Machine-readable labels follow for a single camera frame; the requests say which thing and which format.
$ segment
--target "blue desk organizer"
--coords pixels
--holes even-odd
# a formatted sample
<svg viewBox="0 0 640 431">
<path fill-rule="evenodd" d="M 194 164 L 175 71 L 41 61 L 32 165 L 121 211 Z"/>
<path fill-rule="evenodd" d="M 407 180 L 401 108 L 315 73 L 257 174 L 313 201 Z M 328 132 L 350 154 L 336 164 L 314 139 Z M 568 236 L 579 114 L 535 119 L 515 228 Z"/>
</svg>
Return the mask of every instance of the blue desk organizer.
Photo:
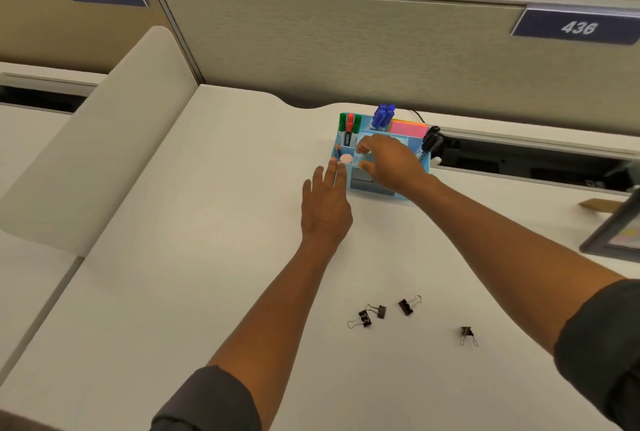
<svg viewBox="0 0 640 431">
<path fill-rule="evenodd" d="M 365 126 L 365 127 L 368 126 L 369 123 L 371 122 L 372 116 L 365 116 L 364 114 L 361 114 L 361 116 L 362 116 L 362 126 Z M 353 156 L 352 163 L 344 163 L 344 166 L 347 168 L 347 188 L 354 189 L 354 190 L 368 191 L 371 193 L 379 193 L 387 196 L 393 196 L 395 198 L 400 198 L 401 200 L 405 200 L 404 196 L 397 194 L 395 191 L 391 191 L 375 183 L 372 180 L 371 176 L 369 176 L 369 174 L 366 171 L 358 168 L 358 163 L 362 160 L 370 160 L 370 161 L 375 160 L 373 158 L 372 153 L 369 153 L 367 155 L 356 154 L 356 146 L 358 145 L 358 142 L 364 136 L 373 135 L 373 134 L 390 135 L 392 137 L 395 137 L 399 139 L 402 144 L 408 146 L 408 148 L 413 152 L 418 151 L 418 148 L 420 148 L 420 145 L 422 144 L 421 137 L 392 134 L 390 132 L 373 131 L 373 130 L 363 128 L 360 130 L 360 133 L 358 134 L 358 139 L 356 144 L 354 144 L 353 146 L 344 146 L 340 144 L 340 141 L 341 141 L 340 133 L 336 131 L 335 141 L 333 142 L 333 150 L 332 150 L 331 156 L 340 158 L 338 156 L 337 150 L 335 149 L 336 144 L 340 144 L 340 152 L 342 154 L 350 154 Z M 427 173 L 429 173 L 430 160 L 431 160 L 431 156 L 428 154 L 422 163 L 422 165 L 424 166 L 424 171 L 426 171 Z"/>
</svg>

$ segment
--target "black cable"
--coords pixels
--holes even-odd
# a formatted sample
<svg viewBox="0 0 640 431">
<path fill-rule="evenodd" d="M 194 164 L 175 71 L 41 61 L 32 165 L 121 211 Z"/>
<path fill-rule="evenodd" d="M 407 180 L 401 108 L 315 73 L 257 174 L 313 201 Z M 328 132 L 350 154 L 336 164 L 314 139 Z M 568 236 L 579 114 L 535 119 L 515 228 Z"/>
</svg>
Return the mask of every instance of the black cable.
<svg viewBox="0 0 640 431">
<path fill-rule="evenodd" d="M 422 119 L 422 116 L 420 116 L 420 114 L 418 113 L 418 111 L 414 111 L 413 109 L 411 109 L 411 112 L 415 112 L 415 115 L 418 116 L 420 118 L 420 121 L 422 121 L 423 124 L 427 124 L 426 122 L 424 122 L 424 119 Z"/>
</svg>

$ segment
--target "red marker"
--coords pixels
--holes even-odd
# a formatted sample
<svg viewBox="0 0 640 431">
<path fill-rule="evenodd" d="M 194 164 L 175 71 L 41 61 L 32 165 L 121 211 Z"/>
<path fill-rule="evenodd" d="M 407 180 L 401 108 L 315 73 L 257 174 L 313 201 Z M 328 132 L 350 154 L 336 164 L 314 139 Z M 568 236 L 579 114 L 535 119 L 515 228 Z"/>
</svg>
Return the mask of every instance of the red marker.
<svg viewBox="0 0 640 431">
<path fill-rule="evenodd" d="M 348 114 L 347 116 L 347 131 L 344 134 L 344 145 L 349 146 L 351 143 L 351 133 L 353 132 L 353 120 L 355 116 L 353 114 Z"/>
</svg>

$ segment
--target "dark gray sleeve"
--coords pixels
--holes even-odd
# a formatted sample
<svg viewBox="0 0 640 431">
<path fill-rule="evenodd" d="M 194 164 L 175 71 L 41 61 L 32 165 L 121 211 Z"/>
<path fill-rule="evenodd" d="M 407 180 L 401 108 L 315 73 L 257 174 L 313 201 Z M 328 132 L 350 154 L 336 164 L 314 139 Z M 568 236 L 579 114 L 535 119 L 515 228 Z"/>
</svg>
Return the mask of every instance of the dark gray sleeve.
<svg viewBox="0 0 640 431">
<path fill-rule="evenodd" d="M 249 390 L 218 366 L 196 370 L 158 411 L 151 431 L 261 431 Z"/>
<path fill-rule="evenodd" d="M 624 430 L 640 430 L 640 281 L 598 291 L 554 349 L 560 374 Z"/>
</svg>

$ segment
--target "black binder clip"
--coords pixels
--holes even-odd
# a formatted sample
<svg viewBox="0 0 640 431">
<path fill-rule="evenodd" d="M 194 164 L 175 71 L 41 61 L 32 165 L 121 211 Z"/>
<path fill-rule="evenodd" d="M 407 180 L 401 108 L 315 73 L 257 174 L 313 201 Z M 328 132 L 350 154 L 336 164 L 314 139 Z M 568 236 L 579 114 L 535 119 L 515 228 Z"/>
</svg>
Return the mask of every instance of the black binder clip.
<svg viewBox="0 0 640 431">
<path fill-rule="evenodd" d="M 351 320 L 350 322 L 347 322 L 347 326 L 350 329 L 353 329 L 354 327 L 357 327 L 358 325 L 364 325 L 364 327 L 367 328 L 371 324 L 371 318 L 369 318 L 369 313 L 367 313 L 367 310 L 360 311 L 358 313 L 358 315 L 360 317 L 357 320 Z"/>
<path fill-rule="evenodd" d="M 377 314 L 380 320 L 383 320 L 385 317 L 385 314 L 387 314 L 387 307 L 382 305 L 380 306 L 367 305 L 365 306 L 365 310 L 372 311 L 373 313 Z"/>
<path fill-rule="evenodd" d="M 474 346 L 479 346 L 474 333 L 471 331 L 471 327 L 460 327 L 460 346 L 465 344 L 467 337 L 471 338 L 471 343 L 473 343 Z"/>
<path fill-rule="evenodd" d="M 409 300 L 409 301 L 402 300 L 398 304 L 402 308 L 402 311 L 404 311 L 404 314 L 409 316 L 411 313 L 413 313 L 413 308 L 415 308 L 415 306 L 418 303 L 422 303 L 422 297 L 420 295 L 415 295 L 415 297 L 412 300 Z"/>
</svg>

